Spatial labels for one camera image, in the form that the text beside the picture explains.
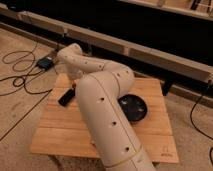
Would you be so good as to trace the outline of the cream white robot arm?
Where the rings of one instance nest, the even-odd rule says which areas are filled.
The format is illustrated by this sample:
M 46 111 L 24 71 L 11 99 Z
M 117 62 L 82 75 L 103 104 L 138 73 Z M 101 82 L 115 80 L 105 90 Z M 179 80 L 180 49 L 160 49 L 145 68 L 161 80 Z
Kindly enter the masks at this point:
M 156 171 L 118 103 L 134 84 L 132 69 L 112 60 L 86 57 L 76 43 L 57 56 L 85 73 L 76 83 L 75 97 L 106 171 Z

